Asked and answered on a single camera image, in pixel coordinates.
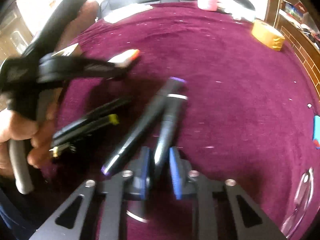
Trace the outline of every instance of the yellow tape roll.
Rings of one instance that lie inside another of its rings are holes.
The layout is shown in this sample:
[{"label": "yellow tape roll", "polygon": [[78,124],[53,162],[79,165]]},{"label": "yellow tape roll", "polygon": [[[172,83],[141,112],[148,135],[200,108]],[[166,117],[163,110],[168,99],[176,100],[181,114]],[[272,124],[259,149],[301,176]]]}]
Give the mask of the yellow tape roll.
[{"label": "yellow tape roll", "polygon": [[285,37],[271,25],[256,19],[253,23],[252,35],[264,45],[276,51],[281,50]]}]

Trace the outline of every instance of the triangular cutout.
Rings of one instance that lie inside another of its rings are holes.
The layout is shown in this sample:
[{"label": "triangular cutout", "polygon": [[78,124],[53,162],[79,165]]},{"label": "triangular cutout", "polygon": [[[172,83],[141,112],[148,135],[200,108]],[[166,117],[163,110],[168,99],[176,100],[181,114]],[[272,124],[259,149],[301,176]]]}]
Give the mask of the triangular cutout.
[{"label": "triangular cutout", "polygon": [[72,229],[76,222],[76,217],[82,203],[82,196],[78,196],[70,206],[68,206],[55,220],[59,226]]},{"label": "triangular cutout", "polygon": [[236,196],[240,208],[242,220],[246,228],[262,224],[261,217],[249,206],[241,195]]}]

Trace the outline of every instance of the gray handle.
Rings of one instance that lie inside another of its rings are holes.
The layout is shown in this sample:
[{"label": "gray handle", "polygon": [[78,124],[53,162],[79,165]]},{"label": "gray handle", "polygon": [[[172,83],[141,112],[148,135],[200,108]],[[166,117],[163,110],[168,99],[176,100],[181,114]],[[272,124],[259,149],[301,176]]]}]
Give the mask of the gray handle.
[{"label": "gray handle", "polygon": [[34,190],[28,170],[24,141],[9,141],[9,156],[16,178],[16,186],[20,193],[29,194]]},{"label": "gray handle", "polygon": [[[44,90],[39,94],[37,121],[43,122],[48,104],[53,99],[53,90]],[[29,194],[34,190],[31,176],[28,170],[27,152],[24,141],[9,141],[9,156],[16,179],[16,186],[21,194]]]}]

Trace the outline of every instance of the purple tablecloth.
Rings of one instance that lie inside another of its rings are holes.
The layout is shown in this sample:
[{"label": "purple tablecloth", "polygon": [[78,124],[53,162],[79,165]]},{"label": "purple tablecloth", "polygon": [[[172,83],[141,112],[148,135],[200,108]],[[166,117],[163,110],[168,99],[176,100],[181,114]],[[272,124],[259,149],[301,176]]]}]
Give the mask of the purple tablecloth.
[{"label": "purple tablecloth", "polygon": [[[88,172],[70,175],[81,177],[78,182],[101,179],[105,157],[166,79],[176,76],[187,81],[189,98],[176,144],[183,156],[210,179],[235,179],[279,227],[294,209],[302,173],[314,168],[313,201],[292,238],[299,239],[320,203],[320,154],[312,143],[314,112],[307,107],[311,103],[317,113],[318,98],[289,44],[273,51],[251,28],[192,3],[167,3],[116,24],[102,19],[77,37],[87,57],[109,59],[127,49],[140,49],[141,57],[122,81],[71,82],[58,128],[121,95],[133,95],[134,102],[88,153]],[[155,129],[143,145],[154,147],[157,135]],[[128,218],[128,239],[191,239],[190,203],[174,200],[168,185],[153,202],[149,223]]]}]

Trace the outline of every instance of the red and blue object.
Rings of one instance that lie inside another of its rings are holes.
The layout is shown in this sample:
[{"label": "red and blue object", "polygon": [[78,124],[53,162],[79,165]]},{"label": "red and blue object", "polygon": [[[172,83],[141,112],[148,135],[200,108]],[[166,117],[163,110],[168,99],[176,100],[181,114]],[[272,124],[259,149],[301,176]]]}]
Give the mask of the red and blue object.
[{"label": "red and blue object", "polygon": [[317,149],[320,149],[320,116],[315,115],[313,126],[313,143]]}]

